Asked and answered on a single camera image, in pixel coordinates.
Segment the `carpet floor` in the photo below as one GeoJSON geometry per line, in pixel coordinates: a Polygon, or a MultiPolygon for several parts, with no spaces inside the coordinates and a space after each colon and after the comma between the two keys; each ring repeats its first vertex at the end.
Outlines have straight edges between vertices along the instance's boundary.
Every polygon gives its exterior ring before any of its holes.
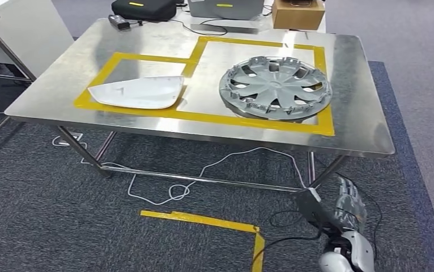
{"type": "MultiPolygon", "coordinates": [[[[434,271],[434,213],[395,103],[384,64],[371,62],[376,86],[392,131],[397,154],[386,159],[351,159],[341,172],[354,179],[380,205],[383,220],[376,233],[376,271],[434,271]]],[[[22,91],[2,87],[0,111],[22,91]]],[[[107,133],[71,129],[96,152],[107,133]]],[[[100,177],[69,147],[55,147],[57,135],[47,126],[11,122],[0,132],[0,271],[249,271],[251,233],[140,216],[141,210],[182,211],[261,228],[266,242],[287,236],[313,236],[300,222],[275,228],[268,217],[294,209],[288,193],[197,183],[180,201],[153,206],[126,194],[132,175],[100,177]]],[[[186,141],[145,135],[117,134],[103,158],[151,171],[198,175],[201,168],[230,152],[251,147],[186,141]]],[[[293,155],[305,168],[305,153],[293,155]]],[[[328,163],[331,157],[318,155],[328,163]]],[[[234,156],[210,168],[205,176],[295,186],[288,158],[268,151],[234,156]]],[[[154,201],[167,199],[175,180],[137,177],[133,194],[154,201]]],[[[333,204],[335,178],[319,188],[326,205],[333,204]]],[[[379,217],[368,209],[365,235],[372,237],[379,217]]],[[[297,215],[277,217],[279,224],[297,215]]],[[[319,271],[325,245],[286,241],[264,255],[264,271],[319,271]]]]}

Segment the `yellow tape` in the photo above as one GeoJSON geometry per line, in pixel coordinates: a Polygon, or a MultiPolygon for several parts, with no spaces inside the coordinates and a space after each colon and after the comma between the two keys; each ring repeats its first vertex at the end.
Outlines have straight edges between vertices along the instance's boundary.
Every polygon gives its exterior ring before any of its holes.
{"type": "MultiPolygon", "coordinates": [[[[217,219],[217,218],[212,218],[212,217],[206,217],[206,216],[201,216],[201,215],[195,215],[195,214],[188,214],[186,212],[178,212],[178,211],[173,211],[170,214],[166,214],[164,212],[142,210],[141,216],[199,223],[199,224],[205,224],[205,225],[216,226],[216,227],[221,227],[221,228],[229,228],[231,230],[255,233],[256,239],[254,242],[254,253],[253,253],[252,261],[254,260],[256,255],[263,249],[263,247],[265,245],[265,240],[262,237],[262,235],[260,235],[260,233],[259,233],[259,231],[260,231],[259,227],[256,227],[256,226],[251,225],[251,224],[238,223],[238,222],[227,221],[227,220],[222,220],[222,219],[217,219]]],[[[261,272],[262,271],[262,265],[263,265],[263,252],[253,262],[253,265],[252,265],[250,272],[261,272]]]]}
{"type": "Polygon", "coordinates": [[[186,222],[199,223],[199,224],[205,224],[205,225],[216,226],[221,228],[229,228],[231,230],[245,231],[245,232],[252,232],[252,233],[256,233],[259,231],[258,227],[251,224],[238,223],[238,222],[227,221],[227,220],[195,215],[195,214],[187,214],[185,212],[178,212],[178,211],[173,211],[170,214],[166,214],[164,212],[141,211],[141,216],[186,221],[186,222]]]}
{"type": "MultiPolygon", "coordinates": [[[[182,75],[185,76],[186,78],[191,78],[193,73],[195,72],[195,69],[198,66],[198,63],[200,61],[200,58],[202,57],[205,47],[207,46],[207,43],[210,41],[231,43],[231,44],[272,46],[272,47],[283,46],[283,44],[280,42],[202,36],[199,37],[189,58],[149,56],[149,55],[141,55],[141,54],[116,52],[111,56],[110,60],[102,67],[102,69],[100,70],[96,78],[89,84],[88,87],[103,84],[105,82],[105,79],[110,75],[110,73],[117,66],[120,60],[141,60],[141,61],[185,63],[185,67],[182,71],[182,75]]],[[[315,67],[320,69],[323,73],[326,73],[324,48],[311,46],[311,45],[299,45],[299,44],[294,45],[294,48],[313,50],[315,67]]],[[[284,130],[284,131],[313,133],[313,134],[321,134],[327,136],[334,135],[332,111],[330,109],[330,106],[326,107],[324,110],[320,111],[317,114],[316,125],[296,124],[292,122],[259,120],[259,119],[240,118],[240,117],[231,117],[231,116],[219,116],[219,115],[206,114],[206,113],[183,112],[177,110],[177,107],[182,100],[182,96],[186,88],[187,85],[184,85],[182,91],[179,94],[177,102],[173,106],[166,109],[131,109],[131,108],[123,108],[123,107],[100,104],[95,101],[92,101],[92,96],[90,95],[87,89],[85,89],[80,94],[80,96],[77,97],[77,99],[75,99],[74,105],[78,108],[92,109],[95,111],[126,113],[126,114],[138,115],[138,116],[175,118],[175,119],[189,120],[189,121],[212,122],[212,123],[224,124],[224,125],[236,125],[236,126],[247,126],[252,128],[261,128],[261,129],[275,129],[275,130],[284,130]]]]}
{"type": "MultiPolygon", "coordinates": [[[[252,260],[256,257],[256,255],[263,250],[263,247],[265,245],[265,240],[260,235],[260,233],[256,233],[256,242],[254,243],[254,255],[252,260]]],[[[252,272],[261,272],[262,271],[262,265],[263,265],[263,254],[262,252],[259,257],[257,257],[256,261],[254,261],[254,265],[252,266],[252,272]]]]}
{"type": "MultiPolygon", "coordinates": [[[[314,47],[314,65],[317,69],[321,70],[324,74],[327,74],[327,67],[325,65],[325,51],[323,47],[314,47]]],[[[317,123],[323,128],[327,128],[331,132],[332,136],[334,134],[334,123],[332,121],[332,109],[330,104],[321,110],[317,114],[317,123]]]]}

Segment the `desk leg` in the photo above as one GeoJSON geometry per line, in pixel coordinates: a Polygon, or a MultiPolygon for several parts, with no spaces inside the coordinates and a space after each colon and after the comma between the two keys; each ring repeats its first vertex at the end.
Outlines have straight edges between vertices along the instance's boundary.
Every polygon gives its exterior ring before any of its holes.
{"type": "Polygon", "coordinates": [[[102,169],[102,165],[85,149],[79,142],[70,134],[70,132],[63,126],[57,126],[57,131],[60,137],[64,139],[73,149],[75,149],[84,159],[92,164],[97,169],[97,172],[105,178],[110,177],[110,173],[102,169]]]}
{"type": "Polygon", "coordinates": [[[316,179],[316,165],[314,161],[314,152],[307,152],[307,177],[309,185],[316,179]]]}
{"type": "MultiPolygon", "coordinates": [[[[0,75],[0,78],[3,79],[12,79],[12,80],[23,80],[26,82],[33,82],[35,81],[36,77],[35,75],[25,66],[25,64],[19,59],[19,57],[8,47],[5,42],[0,39],[0,48],[2,51],[5,52],[5,54],[14,62],[15,66],[22,72],[22,74],[26,78],[18,78],[15,76],[8,76],[8,75],[0,75]]],[[[6,117],[0,122],[0,129],[3,127],[3,125],[10,119],[10,117],[6,117]]]]}
{"type": "Polygon", "coordinates": [[[337,156],[335,160],[310,184],[311,188],[318,188],[330,175],[335,173],[344,162],[349,159],[348,156],[337,156]]]}

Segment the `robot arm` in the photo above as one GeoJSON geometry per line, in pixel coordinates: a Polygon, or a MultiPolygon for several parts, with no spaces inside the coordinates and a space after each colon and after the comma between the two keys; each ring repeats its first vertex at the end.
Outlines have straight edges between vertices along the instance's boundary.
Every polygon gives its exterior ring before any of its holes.
{"type": "Polygon", "coordinates": [[[370,242],[360,233],[367,213],[357,188],[339,177],[341,195],[332,214],[321,205],[314,188],[296,194],[303,217],[329,237],[327,247],[319,259],[323,272],[374,272],[374,252],[370,242]]]}

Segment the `black cable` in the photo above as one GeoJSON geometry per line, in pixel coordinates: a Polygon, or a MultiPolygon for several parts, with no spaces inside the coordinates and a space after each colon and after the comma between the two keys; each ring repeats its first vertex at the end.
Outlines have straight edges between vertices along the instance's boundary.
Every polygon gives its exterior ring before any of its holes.
{"type": "Polygon", "coordinates": [[[199,34],[199,35],[210,36],[210,37],[220,37],[220,36],[224,36],[225,34],[229,33],[229,32],[227,31],[227,29],[226,29],[225,27],[221,26],[221,25],[206,24],[207,22],[217,21],[217,20],[225,20],[225,19],[211,19],[211,20],[207,20],[207,21],[203,21],[203,22],[201,22],[200,25],[202,25],[202,26],[219,27],[219,28],[221,28],[221,29],[223,30],[224,33],[221,33],[221,34],[202,33],[202,32],[198,32],[198,31],[195,31],[195,30],[190,29],[190,28],[187,27],[187,26],[185,25],[185,23],[182,22],[182,21],[174,20],[174,19],[170,19],[169,21],[172,21],[172,22],[178,22],[178,23],[182,24],[182,27],[183,27],[185,30],[190,31],[190,32],[195,33],[195,34],[199,34]]]}
{"type": "Polygon", "coordinates": [[[265,247],[263,247],[263,249],[261,249],[255,256],[254,259],[252,260],[252,264],[251,267],[254,265],[254,263],[256,262],[257,258],[266,250],[269,249],[271,246],[276,245],[280,242],[284,242],[287,240],[304,240],[304,241],[313,241],[313,240],[317,240],[322,236],[322,225],[319,223],[319,229],[317,232],[316,236],[313,237],[286,237],[286,238],[282,238],[279,240],[275,240],[270,244],[267,244],[265,247]]]}
{"type": "Polygon", "coordinates": [[[263,8],[265,8],[265,9],[267,9],[267,10],[270,10],[270,11],[269,11],[268,13],[266,13],[266,14],[262,13],[263,16],[267,17],[267,16],[269,16],[269,15],[272,14],[272,6],[270,6],[270,5],[264,5],[263,8]]]}
{"type": "Polygon", "coordinates": [[[298,218],[298,220],[295,221],[295,222],[293,222],[293,223],[290,223],[290,224],[287,224],[287,225],[278,225],[278,224],[275,224],[274,221],[273,221],[272,219],[273,219],[275,216],[277,216],[277,215],[279,215],[279,214],[283,214],[283,213],[299,213],[299,211],[297,211],[297,210],[278,211],[278,212],[275,212],[275,213],[271,214],[271,215],[269,216],[269,218],[268,218],[266,221],[269,221],[269,224],[270,224],[271,226],[275,227],[275,228],[285,228],[285,227],[290,227],[290,226],[292,226],[292,225],[297,224],[298,222],[300,222],[300,221],[304,218],[304,217],[301,215],[301,216],[298,218]]]}
{"type": "MultiPolygon", "coordinates": [[[[314,160],[316,160],[318,163],[322,164],[322,166],[327,167],[327,165],[325,163],[323,163],[320,159],[314,157],[314,160]]],[[[381,207],[379,206],[379,203],[377,203],[377,201],[375,201],[373,197],[371,197],[362,188],[360,188],[355,181],[353,181],[352,179],[350,179],[347,176],[344,176],[343,174],[341,174],[339,172],[335,172],[335,174],[338,175],[338,176],[340,176],[340,177],[343,177],[344,179],[348,179],[348,180],[352,181],[352,183],[354,184],[355,188],[357,188],[357,190],[359,192],[362,192],[367,198],[369,198],[374,203],[374,205],[377,208],[377,211],[379,213],[379,220],[377,221],[377,224],[376,224],[374,230],[372,231],[372,240],[373,240],[372,244],[374,245],[374,258],[377,261],[378,254],[377,254],[377,238],[376,238],[376,235],[377,235],[377,230],[379,229],[379,226],[380,226],[380,224],[382,222],[382,210],[381,210],[381,207]]]]}

